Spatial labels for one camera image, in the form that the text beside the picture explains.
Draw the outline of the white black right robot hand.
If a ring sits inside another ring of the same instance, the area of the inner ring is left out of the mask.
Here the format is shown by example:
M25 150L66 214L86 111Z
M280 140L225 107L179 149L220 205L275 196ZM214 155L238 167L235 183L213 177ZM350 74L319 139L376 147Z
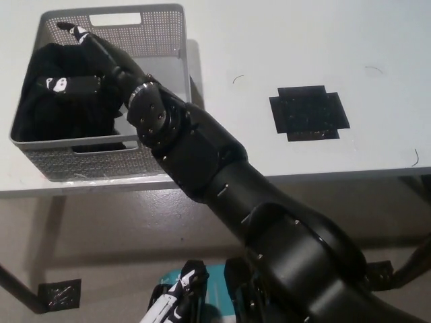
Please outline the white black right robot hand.
M72 76L66 70L59 76L45 73L36 79L39 88L65 102L94 101L106 106L112 98L128 110L153 110L160 105L159 83L124 50L77 24L59 22L57 27L77 40L77 49L87 65L86 74Z

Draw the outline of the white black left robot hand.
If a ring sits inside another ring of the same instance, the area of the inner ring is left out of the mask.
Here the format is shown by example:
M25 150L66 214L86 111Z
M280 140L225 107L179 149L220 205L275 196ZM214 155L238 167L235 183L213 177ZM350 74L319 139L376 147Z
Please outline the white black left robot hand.
M209 273L201 260L188 260L173 284L157 285L142 322L200 322Z

